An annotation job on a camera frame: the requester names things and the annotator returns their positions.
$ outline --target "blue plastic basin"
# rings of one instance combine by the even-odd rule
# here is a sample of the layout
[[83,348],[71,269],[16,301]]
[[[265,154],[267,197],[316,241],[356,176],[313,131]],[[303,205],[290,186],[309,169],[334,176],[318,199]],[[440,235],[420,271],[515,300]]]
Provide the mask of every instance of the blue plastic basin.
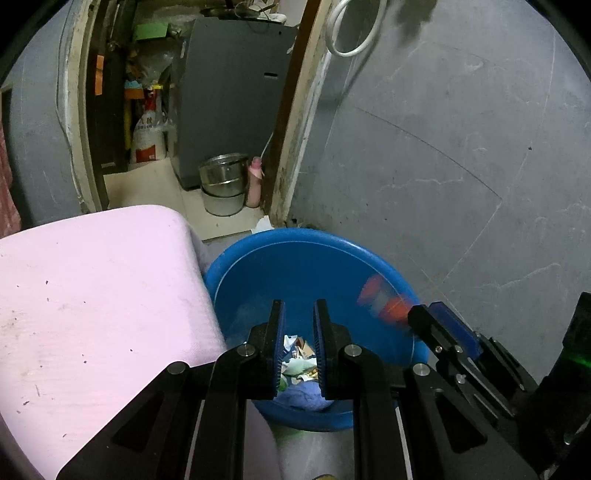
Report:
[[[346,326],[358,345],[397,365],[426,362],[425,344],[357,305],[363,285],[376,273],[418,303],[408,283],[377,255],[343,238],[302,228],[271,230],[240,240],[211,265],[205,283],[228,348],[246,341],[251,327],[268,320],[275,299],[285,302],[285,333],[313,344],[313,305],[326,299],[331,321]],[[267,419],[296,429],[329,432],[353,426],[350,401],[335,402],[319,413],[274,401],[255,405]]]

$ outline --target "pink bottle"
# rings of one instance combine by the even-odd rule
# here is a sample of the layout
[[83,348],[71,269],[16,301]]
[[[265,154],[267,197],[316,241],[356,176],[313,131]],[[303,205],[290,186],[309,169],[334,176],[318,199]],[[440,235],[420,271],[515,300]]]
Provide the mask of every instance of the pink bottle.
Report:
[[260,157],[254,157],[251,166],[248,167],[248,197],[246,206],[256,208],[261,202],[262,161]]

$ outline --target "gray wall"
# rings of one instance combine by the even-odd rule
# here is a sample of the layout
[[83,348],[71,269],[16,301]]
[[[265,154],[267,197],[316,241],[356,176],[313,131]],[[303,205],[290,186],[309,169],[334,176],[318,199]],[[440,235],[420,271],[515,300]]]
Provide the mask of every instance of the gray wall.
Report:
[[382,255],[540,379],[591,289],[589,79],[522,0],[392,1],[342,61],[290,216]]
[[2,117],[14,176],[11,193],[23,228],[81,213],[56,107],[60,42],[69,8],[70,2],[36,33],[4,82],[12,86]]

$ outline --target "white tile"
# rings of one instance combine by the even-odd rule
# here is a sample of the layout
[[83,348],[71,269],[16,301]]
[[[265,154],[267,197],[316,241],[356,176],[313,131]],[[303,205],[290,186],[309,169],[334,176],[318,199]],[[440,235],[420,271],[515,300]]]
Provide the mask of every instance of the white tile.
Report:
[[181,188],[169,159],[133,166],[124,173],[105,175],[109,208],[162,205],[186,217]]
[[187,212],[187,221],[201,240],[246,232],[254,228],[263,217],[260,208],[248,207],[244,207],[236,215],[230,217],[216,217],[206,212],[201,190],[196,189],[189,192],[182,190],[181,195]]

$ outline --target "white cable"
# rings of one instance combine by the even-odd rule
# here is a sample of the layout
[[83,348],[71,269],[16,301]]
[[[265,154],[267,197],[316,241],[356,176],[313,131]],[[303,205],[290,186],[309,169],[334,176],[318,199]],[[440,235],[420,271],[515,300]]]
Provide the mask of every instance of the white cable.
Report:
[[347,5],[349,5],[350,1],[351,0],[343,0],[342,2],[340,2],[333,9],[328,19],[326,20],[326,31],[324,32],[324,38],[326,39],[326,47],[333,55],[338,55],[339,57],[353,57],[355,55],[360,54],[371,45],[376,35],[378,34],[380,26],[382,25],[382,21],[384,20],[384,15],[386,13],[386,4],[388,3],[388,0],[379,0],[378,14],[375,17],[374,26],[371,28],[368,36],[365,38],[365,40],[363,40],[359,47],[354,48],[351,51],[339,51],[336,49],[335,46],[335,28],[336,32],[338,33],[340,28],[340,22],[343,19],[343,14],[345,13],[345,9],[347,8]]

